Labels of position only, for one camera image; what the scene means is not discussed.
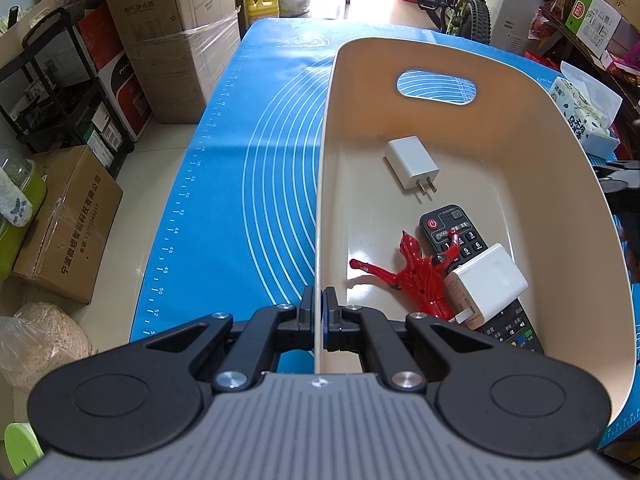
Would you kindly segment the yellow oil jug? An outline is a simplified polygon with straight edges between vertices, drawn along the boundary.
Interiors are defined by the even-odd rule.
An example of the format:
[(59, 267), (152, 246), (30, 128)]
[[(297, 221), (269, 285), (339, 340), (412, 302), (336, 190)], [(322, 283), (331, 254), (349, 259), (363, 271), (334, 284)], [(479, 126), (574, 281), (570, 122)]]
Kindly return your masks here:
[(250, 24), (263, 18), (278, 18), (280, 16), (279, 0), (247, 0), (246, 8)]

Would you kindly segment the brown cardboard box on floor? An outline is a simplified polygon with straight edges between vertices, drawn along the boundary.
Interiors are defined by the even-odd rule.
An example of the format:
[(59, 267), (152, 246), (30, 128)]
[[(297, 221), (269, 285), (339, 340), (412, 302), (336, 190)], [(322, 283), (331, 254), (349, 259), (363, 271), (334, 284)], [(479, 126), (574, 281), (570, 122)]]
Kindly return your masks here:
[(90, 304), (122, 189), (87, 145), (38, 154), (35, 163), (47, 194), (12, 275)]

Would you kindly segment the black metal shelf rack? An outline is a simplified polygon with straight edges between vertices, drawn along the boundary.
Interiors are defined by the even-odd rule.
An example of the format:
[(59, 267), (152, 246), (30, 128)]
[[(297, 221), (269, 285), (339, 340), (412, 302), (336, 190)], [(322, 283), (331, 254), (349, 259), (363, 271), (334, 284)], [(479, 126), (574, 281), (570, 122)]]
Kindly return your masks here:
[(29, 154), (85, 145), (112, 177), (134, 149), (61, 8), (35, 18), (21, 52), (1, 67), (1, 117)]

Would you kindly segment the red and white appliance box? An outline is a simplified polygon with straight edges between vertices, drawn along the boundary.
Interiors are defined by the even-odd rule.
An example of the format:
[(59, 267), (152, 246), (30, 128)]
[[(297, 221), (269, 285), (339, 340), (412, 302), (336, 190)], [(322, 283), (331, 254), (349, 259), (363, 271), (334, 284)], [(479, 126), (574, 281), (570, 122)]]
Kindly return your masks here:
[(152, 118), (128, 55), (120, 41), (108, 6), (88, 11), (77, 24), (96, 76), (132, 142), (140, 139)]

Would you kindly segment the beige plastic storage bin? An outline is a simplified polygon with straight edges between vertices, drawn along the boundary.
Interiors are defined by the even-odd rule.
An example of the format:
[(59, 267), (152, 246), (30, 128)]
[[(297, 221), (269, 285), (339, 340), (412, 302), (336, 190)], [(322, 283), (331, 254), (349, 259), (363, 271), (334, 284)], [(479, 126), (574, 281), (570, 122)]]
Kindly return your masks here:
[[(405, 191), (384, 152), (417, 136), (436, 193)], [(526, 277), (521, 298), (552, 358), (588, 370), (612, 410), (636, 374), (634, 304), (622, 245), (590, 161), (548, 92), (526, 73), (460, 49), (362, 38), (337, 51), (320, 152), (316, 285), (342, 304), (403, 318), (411, 301), (350, 259), (399, 270), (402, 232), (455, 204)]]

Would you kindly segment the patterned tissue pack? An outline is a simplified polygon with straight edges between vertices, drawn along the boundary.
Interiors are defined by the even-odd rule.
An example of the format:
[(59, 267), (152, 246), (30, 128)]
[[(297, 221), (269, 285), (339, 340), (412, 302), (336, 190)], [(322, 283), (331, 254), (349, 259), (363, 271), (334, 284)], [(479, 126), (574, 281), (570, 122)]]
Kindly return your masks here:
[(620, 145), (612, 125), (623, 99), (606, 84), (567, 62), (561, 63), (560, 71), (549, 90), (551, 99), (584, 151), (609, 159)]

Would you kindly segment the clear bag of grain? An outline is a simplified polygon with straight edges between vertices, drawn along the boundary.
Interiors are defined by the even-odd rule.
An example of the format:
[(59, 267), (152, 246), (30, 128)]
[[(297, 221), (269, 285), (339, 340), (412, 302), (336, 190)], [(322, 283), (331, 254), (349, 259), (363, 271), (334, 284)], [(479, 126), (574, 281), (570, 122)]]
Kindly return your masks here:
[(52, 370), (92, 354), (87, 334), (56, 304), (31, 302), (1, 318), (1, 374), (24, 393)]

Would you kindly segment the green lidded container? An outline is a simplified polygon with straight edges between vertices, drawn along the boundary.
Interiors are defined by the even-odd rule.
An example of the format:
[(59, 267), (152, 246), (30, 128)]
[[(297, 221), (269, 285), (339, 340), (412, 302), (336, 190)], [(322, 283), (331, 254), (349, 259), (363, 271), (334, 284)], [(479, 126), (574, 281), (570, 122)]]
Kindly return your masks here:
[(0, 280), (12, 272), (28, 228), (47, 194), (36, 163), (9, 148), (1, 150)]

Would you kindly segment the red toy figure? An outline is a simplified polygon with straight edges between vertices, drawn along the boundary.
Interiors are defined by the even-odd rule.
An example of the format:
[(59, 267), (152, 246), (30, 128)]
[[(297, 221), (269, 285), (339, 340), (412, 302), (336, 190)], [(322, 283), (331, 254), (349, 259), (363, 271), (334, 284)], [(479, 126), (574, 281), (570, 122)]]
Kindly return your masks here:
[(448, 236), (448, 248), (424, 257), (418, 240), (406, 231), (402, 232), (398, 250), (406, 264), (397, 273), (357, 259), (350, 259), (349, 266), (376, 276), (393, 289), (401, 290), (413, 301), (419, 312), (449, 321), (456, 315), (446, 297), (445, 272), (454, 259), (460, 256), (461, 247), (456, 229), (446, 231), (445, 234)]

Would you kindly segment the large stacked cardboard boxes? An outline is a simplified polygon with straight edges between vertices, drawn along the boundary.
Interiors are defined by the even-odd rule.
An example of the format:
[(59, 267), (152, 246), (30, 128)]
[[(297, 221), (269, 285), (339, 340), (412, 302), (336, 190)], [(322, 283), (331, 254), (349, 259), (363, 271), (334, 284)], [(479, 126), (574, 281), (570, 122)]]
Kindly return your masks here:
[(106, 0), (158, 122), (196, 124), (240, 43), (235, 0)]

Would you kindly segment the green and white carton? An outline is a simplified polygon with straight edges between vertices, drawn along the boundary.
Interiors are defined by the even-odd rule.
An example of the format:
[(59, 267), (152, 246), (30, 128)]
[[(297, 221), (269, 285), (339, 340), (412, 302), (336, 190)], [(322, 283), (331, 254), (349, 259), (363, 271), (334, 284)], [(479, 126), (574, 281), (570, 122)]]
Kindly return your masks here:
[(613, 38), (622, 16), (604, 0), (575, 0), (565, 26), (600, 58)]

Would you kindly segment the blue silicone table mat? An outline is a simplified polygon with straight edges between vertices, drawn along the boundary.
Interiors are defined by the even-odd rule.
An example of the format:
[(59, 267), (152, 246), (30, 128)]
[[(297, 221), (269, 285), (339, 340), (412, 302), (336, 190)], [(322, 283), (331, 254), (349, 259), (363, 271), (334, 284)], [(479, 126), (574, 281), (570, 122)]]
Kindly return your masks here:
[[(425, 42), (503, 62), (549, 92), (556, 71), (437, 32), (394, 25), (269, 20), (241, 42), (186, 149), (146, 266), (131, 336), (216, 312), (246, 320), (298, 304), (316, 285), (318, 183), (334, 60), (346, 42)], [(639, 291), (630, 285), (636, 374), (608, 438), (639, 418)]]

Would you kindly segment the white cube wall charger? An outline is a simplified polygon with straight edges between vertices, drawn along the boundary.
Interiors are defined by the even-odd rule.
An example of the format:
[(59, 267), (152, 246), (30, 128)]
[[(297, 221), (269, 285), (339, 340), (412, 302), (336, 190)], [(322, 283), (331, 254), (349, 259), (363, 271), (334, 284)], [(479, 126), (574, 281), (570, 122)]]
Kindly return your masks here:
[(528, 289), (525, 276), (500, 243), (457, 266), (444, 279), (456, 322), (477, 330)]

